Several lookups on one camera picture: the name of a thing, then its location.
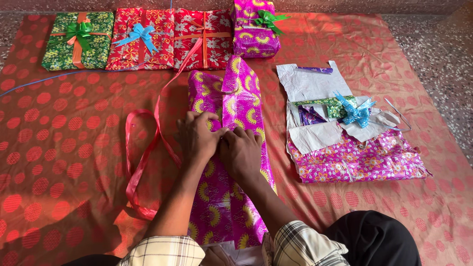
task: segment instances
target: orange bedsheet with red polka dots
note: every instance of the orange bedsheet with red polka dots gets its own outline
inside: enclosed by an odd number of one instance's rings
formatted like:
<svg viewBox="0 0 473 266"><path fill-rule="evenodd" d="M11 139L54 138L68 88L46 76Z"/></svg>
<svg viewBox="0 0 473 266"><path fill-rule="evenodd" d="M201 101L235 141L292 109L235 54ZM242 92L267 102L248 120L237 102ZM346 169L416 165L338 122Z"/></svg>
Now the orange bedsheet with red polka dots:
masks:
<svg viewBox="0 0 473 266"><path fill-rule="evenodd" d="M472 260L473 171L379 15L290 14L278 22L279 53L248 59L257 73L271 166L279 197L323 231L346 212L377 210L412 233L423 265ZM0 91L57 75L40 66L53 16L26 16L0 75ZM277 64L328 66L335 60L354 95L377 107L389 99L410 120L405 133L434 178L356 184L300 183L285 152L284 89ZM223 76L223 71L212 71ZM154 110L172 71L79 73L27 86L0 98L0 260L3 266L56 266L78 257L124 256L148 224L127 206L124 124L136 108ZM163 134L188 109L187 77L161 94ZM137 165L153 122L136 119L131 154ZM162 143L138 186L140 204L159 207L176 175Z"/></svg>

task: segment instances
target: red floral wrapping paper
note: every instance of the red floral wrapping paper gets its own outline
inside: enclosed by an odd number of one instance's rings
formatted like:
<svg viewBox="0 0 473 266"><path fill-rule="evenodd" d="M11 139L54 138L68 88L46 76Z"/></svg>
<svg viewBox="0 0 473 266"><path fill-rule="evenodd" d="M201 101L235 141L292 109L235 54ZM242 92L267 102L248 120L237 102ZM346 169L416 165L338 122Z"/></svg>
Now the red floral wrapping paper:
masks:
<svg viewBox="0 0 473 266"><path fill-rule="evenodd" d="M121 46L112 44L105 69L126 69L139 65L141 62L145 63L130 70L172 68L174 66L174 9L117 9L112 43L129 37L128 34L133 31L133 25L137 23L141 23L143 27L154 27L156 31L150 35L152 43L159 51L158 54L151 57L151 53L140 38Z"/></svg>
<svg viewBox="0 0 473 266"><path fill-rule="evenodd" d="M206 62L207 68L204 67L203 48L198 48L190 57L186 64L184 71L191 70L216 70L225 69L227 60L233 53L232 44L232 24L230 18L230 10L212 10L205 11L205 25L204 25L204 11L191 11L186 9L177 9L174 21L174 37L184 35L201 35L203 29L191 23L195 22L198 25L205 26L206 34L224 33L228 32L228 37L207 37L202 43L206 44ZM174 40L174 70L179 71L181 64L186 58L189 51L197 42L196 38L182 38Z"/></svg>

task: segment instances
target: orange ribbon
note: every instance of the orange ribbon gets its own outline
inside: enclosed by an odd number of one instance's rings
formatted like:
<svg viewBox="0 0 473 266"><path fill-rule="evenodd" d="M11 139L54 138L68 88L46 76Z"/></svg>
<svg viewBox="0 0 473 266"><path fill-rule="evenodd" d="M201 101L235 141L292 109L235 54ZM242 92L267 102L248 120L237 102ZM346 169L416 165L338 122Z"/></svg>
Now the orange ribbon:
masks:
<svg viewBox="0 0 473 266"><path fill-rule="evenodd" d="M205 25L205 17L207 15L207 12L204 11L204 19L203 19L203 24ZM202 57L203 57L203 64L204 64L204 69L208 68L207 65L207 38L208 37L231 37L232 35L229 32L214 32L214 33L207 33L206 30L212 30L210 27L205 27L202 25L197 24L197 22L191 20L191 24L197 26L197 30L202 30L201 34L191 34L191 35L183 35L183 36L178 36L174 37L175 40L179 39L188 39L188 38L201 38L202 42ZM192 54L189 52L187 54L187 57L192 56Z"/></svg>
<svg viewBox="0 0 473 266"><path fill-rule="evenodd" d="M90 22L90 20L87 18L87 13L86 12L79 12L79 15L77 16L77 23L82 23L82 22ZM91 35L107 35L110 40L112 40L112 37L108 33L103 33L103 32L91 32ZM66 35L66 33L51 33L51 36L61 36L61 35ZM69 41L67 41L67 44L72 45L74 44L74 49L72 50L72 63L77 67L77 68L85 68L84 65L81 62L82 59L82 46L80 46L79 41L77 38L74 36L72 37Z"/></svg>

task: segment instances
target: blue ribbon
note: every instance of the blue ribbon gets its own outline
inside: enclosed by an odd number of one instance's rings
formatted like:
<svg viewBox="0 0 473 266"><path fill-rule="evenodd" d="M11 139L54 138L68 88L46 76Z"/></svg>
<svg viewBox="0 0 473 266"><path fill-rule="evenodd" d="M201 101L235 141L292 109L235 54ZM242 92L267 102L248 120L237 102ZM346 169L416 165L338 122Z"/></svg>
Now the blue ribbon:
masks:
<svg viewBox="0 0 473 266"><path fill-rule="evenodd" d="M113 44L118 44L117 47L130 43L138 38L141 38L143 42L146 44L146 47L148 48L150 53L153 53L153 50L158 52L156 47L151 41L151 35L149 34L150 32L156 31L153 26L148 26L146 28L143 28L143 25L141 23L137 23L133 25L133 31L130 32L128 35L130 37L125 38L121 41L114 42Z"/></svg>
<svg viewBox="0 0 473 266"><path fill-rule="evenodd" d="M362 105L360 105L358 108L353 107L353 105L350 104L349 101L347 101L343 96L337 91L334 92L335 97L343 104L345 107L345 111L347 111L347 117L343 119L345 124L350 124L353 122L358 122L358 124L361 126L361 128L365 128L368 125L368 119L369 119L369 108L372 107L375 102L371 102L371 98L366 100Z"/></svg>

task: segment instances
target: magenta wrapping paper with yellow flowers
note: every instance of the magenta wrapping paper with yellow flowers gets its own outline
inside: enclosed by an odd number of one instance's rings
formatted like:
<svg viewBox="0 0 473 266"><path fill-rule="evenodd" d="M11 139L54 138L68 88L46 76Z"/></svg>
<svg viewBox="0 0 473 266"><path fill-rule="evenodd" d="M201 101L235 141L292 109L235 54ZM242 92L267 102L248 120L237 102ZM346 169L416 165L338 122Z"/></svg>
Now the magenta wrapping paper with yellow flowers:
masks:
<svg viewBox="0 0 473 266"><path fill-rule="evenodd" d="M259 80L245 61L232 55L223 79L192 71L189 101L192 111L219 115L220 120L207 121L211 131L240 126L263 137L261 173L276 192L264 136ZM199 245L233 240L235 248L241 249L260 245L266 231L251 200L228 175L218 155L214 155L199 181L188 235Z"/></svg>

